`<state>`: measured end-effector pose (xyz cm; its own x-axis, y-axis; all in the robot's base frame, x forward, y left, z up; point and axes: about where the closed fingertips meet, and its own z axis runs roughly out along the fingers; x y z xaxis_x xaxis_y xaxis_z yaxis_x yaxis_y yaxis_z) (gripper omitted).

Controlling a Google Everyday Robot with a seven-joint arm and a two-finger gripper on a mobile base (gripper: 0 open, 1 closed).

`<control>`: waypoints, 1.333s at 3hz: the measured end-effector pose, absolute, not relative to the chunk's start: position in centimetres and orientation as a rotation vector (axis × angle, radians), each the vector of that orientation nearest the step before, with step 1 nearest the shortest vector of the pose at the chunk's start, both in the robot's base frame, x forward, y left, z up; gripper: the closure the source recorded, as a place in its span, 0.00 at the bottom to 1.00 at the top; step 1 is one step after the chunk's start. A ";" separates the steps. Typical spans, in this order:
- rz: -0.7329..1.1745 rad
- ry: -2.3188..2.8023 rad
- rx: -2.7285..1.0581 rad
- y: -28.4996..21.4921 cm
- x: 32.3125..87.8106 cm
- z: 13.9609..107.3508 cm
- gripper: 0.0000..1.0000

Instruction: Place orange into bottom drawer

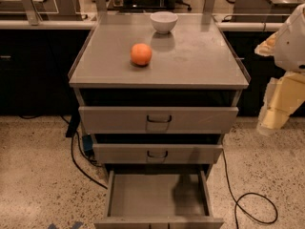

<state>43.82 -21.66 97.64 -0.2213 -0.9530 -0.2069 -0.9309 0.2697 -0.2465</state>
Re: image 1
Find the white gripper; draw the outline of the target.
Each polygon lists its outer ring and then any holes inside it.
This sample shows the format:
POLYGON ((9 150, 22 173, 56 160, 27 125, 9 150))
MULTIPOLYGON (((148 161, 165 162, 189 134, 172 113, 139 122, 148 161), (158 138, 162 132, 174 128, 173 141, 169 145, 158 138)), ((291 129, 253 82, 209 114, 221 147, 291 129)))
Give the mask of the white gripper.
POLYGON ((305 102, 305 4, 297 6, 278 32, 257 45, 254 52, 274 56, 277 67, 289 71, 279 79, 272 77, 267 84, 256 130, 270 136, 305 102))

